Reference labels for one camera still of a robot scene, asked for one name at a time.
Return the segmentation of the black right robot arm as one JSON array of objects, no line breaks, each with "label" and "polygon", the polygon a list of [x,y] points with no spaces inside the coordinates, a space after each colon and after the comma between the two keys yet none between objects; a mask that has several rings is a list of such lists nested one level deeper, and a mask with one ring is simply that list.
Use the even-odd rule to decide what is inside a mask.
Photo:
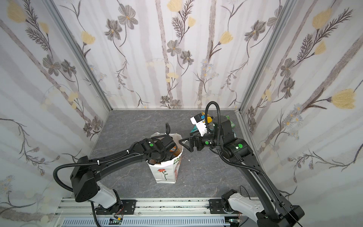
[{"label": "black right robot arm", "polygon": [[254,152],[244,139],[237,138],[230,120],[224,118],[221,124],[213,121],[213,132],[202,135],[194,132],[179,143],[188,151],[201,151],[205,147],[215,149],[221,160],[236,167],[249,182],[258,200],[242,196],[236,190],[223,194],[215,205],[210,201],[211,213],[241,213],[257,223],[259,227],[293,227],[304,216],[303,209],[293,205],[284,197],[260,166]]}]

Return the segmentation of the orange snack packet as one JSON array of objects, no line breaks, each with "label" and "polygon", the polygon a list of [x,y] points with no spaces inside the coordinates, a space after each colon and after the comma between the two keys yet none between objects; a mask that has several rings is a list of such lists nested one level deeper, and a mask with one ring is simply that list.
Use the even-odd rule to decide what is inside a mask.
[{"label": "orange snack packet", "polygon": [[181,150],[179,149],[179,147],[177,145],[175,145],[173,148],[171,148],[169,150],[169,154],[171,154],[172,156],[175,156],[175,157],[179,156],[180,153],[181,153]]}]

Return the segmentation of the white printed paper bag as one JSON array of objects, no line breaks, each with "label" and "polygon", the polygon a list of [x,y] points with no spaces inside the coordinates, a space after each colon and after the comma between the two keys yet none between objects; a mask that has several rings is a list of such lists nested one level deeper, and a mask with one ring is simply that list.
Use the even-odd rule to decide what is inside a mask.
[{"label": "white printed paper bag", "polygon": [[172,133],[170,136],[181,150],[181,153],[171,160],[166,160],[161,163],[152,161],[151,163],[153,163],[153,165],[148,164],[156,183],[173,184],[176,183],[178,178],[183,153],[183,146],[179,144],[179,140],[181,140],[182,137],[177,133]]}]

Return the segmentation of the yellow snack packet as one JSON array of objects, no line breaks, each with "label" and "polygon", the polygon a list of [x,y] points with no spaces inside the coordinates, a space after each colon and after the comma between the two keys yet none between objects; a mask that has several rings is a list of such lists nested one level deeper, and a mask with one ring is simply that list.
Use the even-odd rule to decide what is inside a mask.
[{"label": "yellow snack packet", "polygon": [[207,124],[209,124],[209,123],[213,122],[213,117],[210,116],[209,114],[208,114],[208,116],[205,116],[204,112],[202,112],[201,119],[203,120],[203,123],[207,122]]}]

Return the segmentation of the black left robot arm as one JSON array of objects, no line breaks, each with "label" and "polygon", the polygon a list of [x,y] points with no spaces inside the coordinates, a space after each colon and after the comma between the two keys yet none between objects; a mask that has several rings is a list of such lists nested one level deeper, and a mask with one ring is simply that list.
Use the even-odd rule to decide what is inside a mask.
[{"label": "black left robot arm", "polygon": [[91,201],[99,204],[98,211],[107,214],[123,208],[117,192],[99,181],[115,171],[139,162],[161,163],[172,157],[178,150],[173,138],[148,138],[135,142],[131,147],[114,155],[99,159],[82,157],[75,163],[70,179],[76,202]]}]

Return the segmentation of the green snack packet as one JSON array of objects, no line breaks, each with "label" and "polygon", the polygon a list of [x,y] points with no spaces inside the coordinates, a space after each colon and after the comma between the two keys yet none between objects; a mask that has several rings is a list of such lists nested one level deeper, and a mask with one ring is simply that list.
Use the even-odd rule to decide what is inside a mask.
[{"label": "green snack packet", "polygon": [[235,124],[233,123],[233,121],[230,119],[230,116],[229,115],[225,115],[225,117],[230,121],[230,124],[231,124],[231,128],[234,128],[235,127]]}]

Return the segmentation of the teal snack packet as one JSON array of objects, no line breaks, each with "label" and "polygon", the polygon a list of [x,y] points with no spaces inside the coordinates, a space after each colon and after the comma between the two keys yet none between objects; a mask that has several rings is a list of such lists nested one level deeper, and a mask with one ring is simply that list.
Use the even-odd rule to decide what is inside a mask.
[{"label": "teal snack packet", "polygon": [[197,126],[194,126],[193,129],[191,130],[191,133],[194,133],[196,131],[199,131],[199,130],[198,130]]}]

